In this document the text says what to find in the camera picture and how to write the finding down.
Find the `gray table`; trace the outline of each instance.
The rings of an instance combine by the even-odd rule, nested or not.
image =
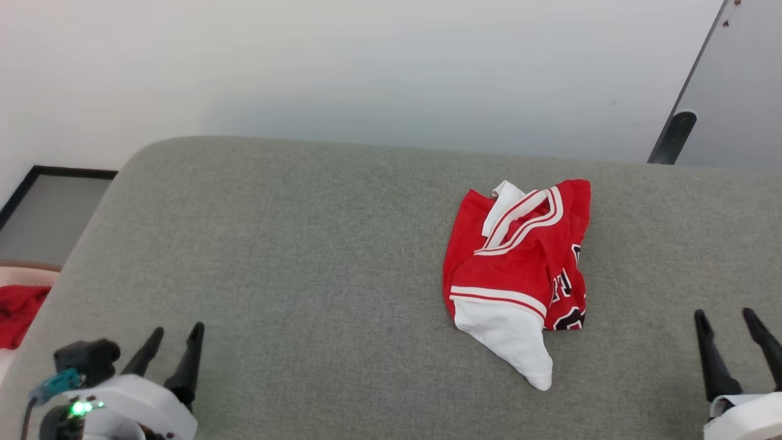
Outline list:
[[[545,334],[541,392],[454,328],[441,265],[469,188],[568,178],[593,183],[588,313],[584,330]],[[108,337],[124,365],[161,325],[148,377],[162,380],[202,320],[199,438],[697,438],[696,308],[745,388],[772,387],[740,309],[782,336],[781,189],[662,165],[161,142],[118,175],[68,260],[0,391],[0,431],[16,433],[56,348]]]

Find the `black baseboard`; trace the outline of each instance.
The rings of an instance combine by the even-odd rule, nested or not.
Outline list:
[[[117,175],[117,171],[106,170],[88,170],[84,168],[62,168],[62,167],[44,167],[41,165],[35,165],[30,169],[30,172],[24,176],[24,180],[13,192],[11,198],[5,203],[5,206],[0,210],[0,229],[11,218],[11,214],[22,203],[22,199],[30,191],[33,184],[38,180],[39,175],[54,175],[58,177],[81,177],[85,179],[106,179],[112,180]]]

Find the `gray floor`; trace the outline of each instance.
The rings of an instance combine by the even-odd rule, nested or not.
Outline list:
[[[0,229],[0,260],[63,265],[110,183],[39,176]]]

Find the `gray panel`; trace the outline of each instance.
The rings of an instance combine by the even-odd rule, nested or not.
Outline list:
[[[0,260],[63,265],[110,183],[39,176],[0,229]]]
[[[443,255],[468,189],[570,178],[594,192],[586,327],[544,335],[542,392],[454,327]],[[56,348],[108,337],[123,366],[162,325],[160,381],[202,320],[201,439],[699,438],[696,308],[745,389],[772,390],[740,310],[782,335],[781,190],[679,166],[162,142],[106,192],[2,385],[0,424],[17,429]]]

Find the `red and white garment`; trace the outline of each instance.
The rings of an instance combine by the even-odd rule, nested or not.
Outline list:
[[[579,329],[587,291],[578,270],[591,188],[566,180],[524,193],[504,181],[461,202],[443,263],[443,296],[471,334],[540,390],[551,386],[543,328]]]

